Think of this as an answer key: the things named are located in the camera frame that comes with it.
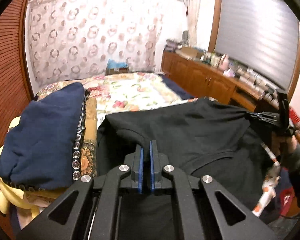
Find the person right hand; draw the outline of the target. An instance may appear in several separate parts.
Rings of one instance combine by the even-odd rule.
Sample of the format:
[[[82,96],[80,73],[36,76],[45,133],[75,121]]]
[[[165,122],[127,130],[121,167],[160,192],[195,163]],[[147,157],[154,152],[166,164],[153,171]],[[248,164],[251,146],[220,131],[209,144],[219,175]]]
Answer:
[[[281,164],[285,158],[295,152],[297,145],[298,141],[294,135],[292,137],[284,137],[272,132],[271,151],[280,159]]]

